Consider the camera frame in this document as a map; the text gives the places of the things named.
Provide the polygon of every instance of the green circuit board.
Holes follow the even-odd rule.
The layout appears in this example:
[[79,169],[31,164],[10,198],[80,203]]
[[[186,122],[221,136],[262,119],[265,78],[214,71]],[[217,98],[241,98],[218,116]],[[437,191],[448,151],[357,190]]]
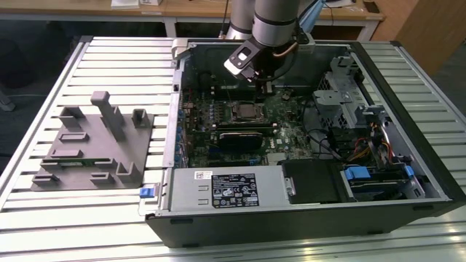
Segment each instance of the green circuit board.
[[[193,91],[185,94],[189,167],[271,165],[277,164],[277,160],[273,162],[270,159],[273,156],[279,159],[315,157],[314,153],[318,149],[310,146],[301,121],[306,97],[290,94],[291,91],[278,89],[262,103],[245,100],[215,100],[211,94]],[[243,121],[243,118],[239,119],[241,112],[235,117],[233,112],[238,105],[247,109],[243,115],[250,117],[254,111],[257,118],[247,118],[247,121]],[[249,130],[249,132],[263,134],[262,146],[258,150],[226,152],[219,146],[219,135],[226,131],[215,130],[213,125],[245,122],[271,123],[274,128],[255,127]]]

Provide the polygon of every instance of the gray cylindrical arm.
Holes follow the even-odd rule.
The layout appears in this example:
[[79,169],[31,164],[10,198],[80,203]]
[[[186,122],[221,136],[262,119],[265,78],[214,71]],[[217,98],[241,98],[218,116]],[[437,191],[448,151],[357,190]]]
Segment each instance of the gray cylindrical arm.
[[266,46],[285,45],[295,27],[299,0],[257,0],[253,36]]
[[255,13],[277,22],[294,20],[298,15],[299,0],[257,0]]
[[255,0],[231,1],[231,25],[227,33],[227,39],[249,39],[253,35]]

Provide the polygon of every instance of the red wire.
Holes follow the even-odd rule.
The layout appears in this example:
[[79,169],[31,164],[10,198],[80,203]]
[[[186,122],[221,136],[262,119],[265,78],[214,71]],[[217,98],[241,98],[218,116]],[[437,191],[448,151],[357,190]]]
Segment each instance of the red wire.
[[358,151],[358,144],[360,144],[360,142],[361,142],[362,140],[366,140],[366,138],[360,138],[360,139],[357,140],[354,153],[357,153],[357,151]]

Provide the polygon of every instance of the barcode sticker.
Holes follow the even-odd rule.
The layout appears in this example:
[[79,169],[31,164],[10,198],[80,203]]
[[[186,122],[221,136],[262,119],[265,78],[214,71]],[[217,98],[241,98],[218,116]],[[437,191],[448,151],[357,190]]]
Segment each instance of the barcode sticker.
[[195,179],[211,179],[211,171],[195,171]]

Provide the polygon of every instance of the table leg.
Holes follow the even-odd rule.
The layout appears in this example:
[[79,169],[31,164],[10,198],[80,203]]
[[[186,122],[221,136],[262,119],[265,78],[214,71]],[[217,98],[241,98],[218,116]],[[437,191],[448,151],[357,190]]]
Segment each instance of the table leg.
[[167,37],[177,37],[177,17],[165,17],[163,23],[166,24]]
[[366,21],[366,25],[361,30],[358,41],[372,41],[373,34],[376,32],[377,26],[380,24],[378,20]]

